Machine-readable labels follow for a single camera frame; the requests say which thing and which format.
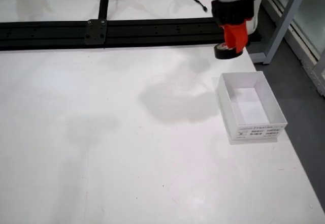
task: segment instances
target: white cardboard box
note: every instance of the white cardboard box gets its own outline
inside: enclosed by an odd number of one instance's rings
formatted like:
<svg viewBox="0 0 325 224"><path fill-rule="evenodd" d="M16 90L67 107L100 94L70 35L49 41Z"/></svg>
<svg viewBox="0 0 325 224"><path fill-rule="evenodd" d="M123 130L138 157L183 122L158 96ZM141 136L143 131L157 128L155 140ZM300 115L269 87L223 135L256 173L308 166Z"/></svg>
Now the white cardboard box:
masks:
<svg viewBox="0 0 325 224"><path fill-rule="evenodd" d="M223 73L217 91L232 140L273 139L286 127L263 72Z"/></svg>

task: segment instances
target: open box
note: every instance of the open box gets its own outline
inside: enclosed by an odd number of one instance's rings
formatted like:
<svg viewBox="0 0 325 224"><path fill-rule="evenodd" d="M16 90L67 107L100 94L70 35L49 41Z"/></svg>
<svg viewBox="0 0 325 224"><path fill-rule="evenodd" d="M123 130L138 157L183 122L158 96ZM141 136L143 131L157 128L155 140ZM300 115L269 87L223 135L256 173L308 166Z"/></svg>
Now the open box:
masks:
<svg viewBox="0 0 325 224"><path fill-rule="evenodd" d="M217 91L232 140L277 138L286 127L262 72L223 73Z"/></svg>

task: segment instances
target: gray floor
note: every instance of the gray floor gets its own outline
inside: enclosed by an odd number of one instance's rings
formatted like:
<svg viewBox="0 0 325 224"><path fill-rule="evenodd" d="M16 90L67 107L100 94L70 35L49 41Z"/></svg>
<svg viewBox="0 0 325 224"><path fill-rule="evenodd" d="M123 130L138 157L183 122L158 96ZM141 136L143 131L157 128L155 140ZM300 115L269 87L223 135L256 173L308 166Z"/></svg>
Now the gray floor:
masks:
<svg viewBox="0 0 325 224"><path fill-rule="evenodd" d="M275 25L263 8L258 30L272 35ZM286 132L325 210L325 98L321 97L289 45L282 41L263 71L288 121Z"/></svg>

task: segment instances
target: white tabletop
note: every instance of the white tabletop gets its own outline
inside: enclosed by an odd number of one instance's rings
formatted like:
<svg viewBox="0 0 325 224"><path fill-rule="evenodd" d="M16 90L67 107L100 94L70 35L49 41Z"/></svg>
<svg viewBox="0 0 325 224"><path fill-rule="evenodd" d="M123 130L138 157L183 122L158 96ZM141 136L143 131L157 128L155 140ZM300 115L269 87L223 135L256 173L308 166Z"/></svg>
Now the white tabletop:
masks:
<svg viewBox="0 0 325 224"><path fill-rule="evenodd" d="M112 19L177 16L126 2ZM76 4L37 18L96 18ZM190 7L177 17L205 15ZM0 223L325 223L285 132L229 140L215 87L245 71L246 51L217 60L212 45L2 52Z"/></svg>

